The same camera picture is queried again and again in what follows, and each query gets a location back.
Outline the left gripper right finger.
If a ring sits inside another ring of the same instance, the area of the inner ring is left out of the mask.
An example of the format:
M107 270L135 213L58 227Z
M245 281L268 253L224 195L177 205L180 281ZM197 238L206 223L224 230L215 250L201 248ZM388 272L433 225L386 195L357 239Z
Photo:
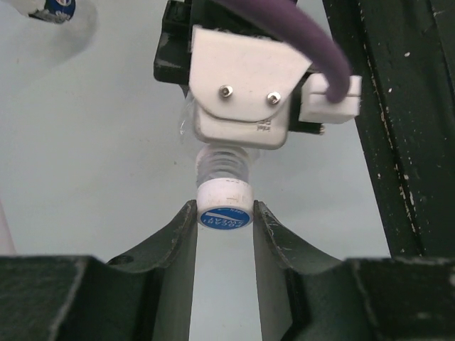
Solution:
M339 260L254 203L264 340L453 340L454 260Z

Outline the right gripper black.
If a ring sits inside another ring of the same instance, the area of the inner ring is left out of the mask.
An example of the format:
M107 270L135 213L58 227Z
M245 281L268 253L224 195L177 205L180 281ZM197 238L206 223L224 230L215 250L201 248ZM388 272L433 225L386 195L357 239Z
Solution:
M193 7L197 3L197 1L166 2L153 63L156 81L188 85Z

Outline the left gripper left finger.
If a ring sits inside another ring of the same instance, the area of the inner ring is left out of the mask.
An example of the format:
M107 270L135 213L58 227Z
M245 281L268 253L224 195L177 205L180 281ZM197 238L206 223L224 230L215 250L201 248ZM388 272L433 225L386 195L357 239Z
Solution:
M108 262L1 258L2 340L187 340L198 238L188 201L159 231Z

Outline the tall clear bottle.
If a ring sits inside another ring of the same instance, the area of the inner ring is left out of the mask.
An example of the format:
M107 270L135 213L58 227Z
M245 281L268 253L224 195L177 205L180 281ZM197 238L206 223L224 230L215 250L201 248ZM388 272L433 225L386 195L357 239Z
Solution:
M196 186L216 178L234 178L249 183L252 165L264 151L200 141L196 137L195 115L195 100L192 94L187 94L178 135L183 152L195 162Z

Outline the white bottle cap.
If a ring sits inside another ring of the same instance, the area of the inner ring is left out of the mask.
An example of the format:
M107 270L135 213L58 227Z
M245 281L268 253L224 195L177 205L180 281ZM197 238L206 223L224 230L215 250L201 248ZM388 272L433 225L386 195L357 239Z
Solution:
M252 186L234 178L215 178L202 183L196 197L198 222L211 229L234 230L253 221Z

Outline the short clear bottle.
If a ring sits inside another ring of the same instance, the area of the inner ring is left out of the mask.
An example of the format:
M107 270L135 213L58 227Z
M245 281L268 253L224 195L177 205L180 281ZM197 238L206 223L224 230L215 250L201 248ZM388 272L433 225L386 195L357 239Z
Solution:
M56 65L75 57L93 41L99 16L92 1L11 1L29 24L16 42L36 61Z

